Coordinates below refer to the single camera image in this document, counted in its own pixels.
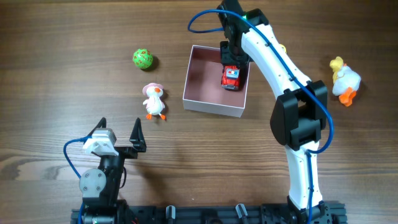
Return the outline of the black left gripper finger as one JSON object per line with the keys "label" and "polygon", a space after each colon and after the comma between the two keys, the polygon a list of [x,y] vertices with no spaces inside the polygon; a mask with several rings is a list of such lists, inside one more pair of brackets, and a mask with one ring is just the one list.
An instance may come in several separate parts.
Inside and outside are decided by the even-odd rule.
{"label": "black left gripper finger", "polygon": [[147,146],[142,132],[141,120],[136,119],[129,140],[137,152],[146,152]]}
{"label": "black left gripper finger", "polygon": [[105,117],[102,117],[101,119],[100,119],[100,121],[98,122],[98,124],[89,132],[89,136],[91,136],[93,133],[94,133],[94,131],[96,130],[96,129],[98,129],[98,128],[105,128],[106,127],[106,118]]}

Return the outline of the white plush duck yellow hair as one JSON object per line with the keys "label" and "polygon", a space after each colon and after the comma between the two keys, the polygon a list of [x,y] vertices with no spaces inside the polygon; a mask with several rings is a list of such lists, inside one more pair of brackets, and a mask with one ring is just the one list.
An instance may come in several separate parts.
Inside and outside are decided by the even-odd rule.
{"label": "white plush duck yellow hair", "polygon": [[352,105],[361,83],[361,77],[339,56],[330,61],[330,68],[333,70],[332,93],[338,97],[341,104]]}

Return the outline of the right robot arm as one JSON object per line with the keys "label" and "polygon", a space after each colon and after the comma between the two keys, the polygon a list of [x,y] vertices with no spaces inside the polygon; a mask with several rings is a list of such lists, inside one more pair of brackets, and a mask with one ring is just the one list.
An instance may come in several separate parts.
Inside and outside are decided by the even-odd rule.
{"label": "right robot arm", "polygon": [[321,131],[330,118],[326,86],[311,81],[295,66],[261,10],[245,12],[237,1],[222,1],[218,10],[228,40],[223,54],[237,65],[253,61],[275,96],[270,126],[287,155],[290,221],[312,223],[325,214],[316,154]]}

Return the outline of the white box pink interior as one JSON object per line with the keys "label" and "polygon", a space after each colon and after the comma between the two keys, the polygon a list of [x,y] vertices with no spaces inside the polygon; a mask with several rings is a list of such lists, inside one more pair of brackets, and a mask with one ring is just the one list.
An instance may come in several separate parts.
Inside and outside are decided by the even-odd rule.
{"label": "white box pink interior", "polygon": [[219,48],[193,45],[183,92],[186,110],[241,117],[246,107],[250,66],[243,69],[238,91],[221,86],[223,66]]}

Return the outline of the red toy fire truck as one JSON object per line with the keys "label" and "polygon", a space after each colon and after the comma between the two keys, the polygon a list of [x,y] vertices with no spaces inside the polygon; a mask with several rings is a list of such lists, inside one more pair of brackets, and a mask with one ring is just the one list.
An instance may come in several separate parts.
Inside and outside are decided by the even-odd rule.
{"label": "red toy fire truck", "polygon": [[223,67],[221,86],[225,90],[238,91],[240,86],[240,69],[237,66],[226,65]]}

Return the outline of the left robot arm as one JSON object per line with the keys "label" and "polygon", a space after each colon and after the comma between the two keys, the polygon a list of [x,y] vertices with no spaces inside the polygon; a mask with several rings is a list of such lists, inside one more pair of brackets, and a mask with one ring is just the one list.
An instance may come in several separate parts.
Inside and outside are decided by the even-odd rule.
{"label": "left robot arm", "polygon": [[83,208],[78,223],[137,223],[138,218],[125,200],[119,199],[119,189],[124,187],[127,171],[125,160],[137,159],[146,152],[146,142],[141,120],[136,119],[130,136],[130,146],[116,146],[116,135],[102,118],[84,140],[87,154],[100,158],[99,166],[89,169],[80,177]]}

